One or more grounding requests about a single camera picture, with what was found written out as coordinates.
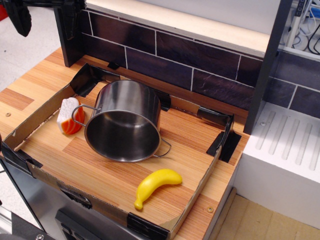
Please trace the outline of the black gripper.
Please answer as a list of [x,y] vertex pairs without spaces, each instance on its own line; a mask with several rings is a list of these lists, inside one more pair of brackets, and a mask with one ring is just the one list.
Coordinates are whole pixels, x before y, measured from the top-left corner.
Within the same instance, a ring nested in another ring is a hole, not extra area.
[[78,15],[85,9],[84,0],[5,0],[4,8],[17,32],[27,37],[32,27],[32,18],[28,7],[61,8],[66,38],[76,35]]

